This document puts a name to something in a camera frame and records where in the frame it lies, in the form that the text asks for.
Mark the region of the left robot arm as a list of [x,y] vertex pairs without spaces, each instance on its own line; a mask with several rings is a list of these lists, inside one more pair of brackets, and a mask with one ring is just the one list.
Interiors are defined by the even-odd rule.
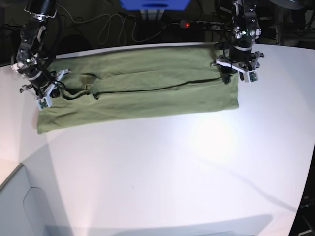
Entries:
[[219,67],[226,85],[234,73],[246,83],[256,82],[260,67],[258,60],[264,57],[259,51],[252,52],[253,44],[261,35],[256,3],[254,0],[233,0],[232,5],[231,33],[225,42],[215,44],[215,49],[221,50],[222,54],[211,65]]

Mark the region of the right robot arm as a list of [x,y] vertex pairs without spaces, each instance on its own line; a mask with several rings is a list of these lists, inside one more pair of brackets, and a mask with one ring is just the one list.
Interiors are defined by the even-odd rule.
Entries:
[[24,11],[29,13],[28,22],[20,31],[20,45],[15,56],[11,59],[11,68],[17,74],[29,81],[20,89],[33,89],[36,98],[44,100],[49,96],[49,89],[64,89],[65,85],[57,81],[57,74],[49,72],[49,65],[55,60],[55,48],[47,56],[47,60],[40,61],[40,52],[47,31],[48,20],[56,17],[59,2],[57,0],[29,0]]

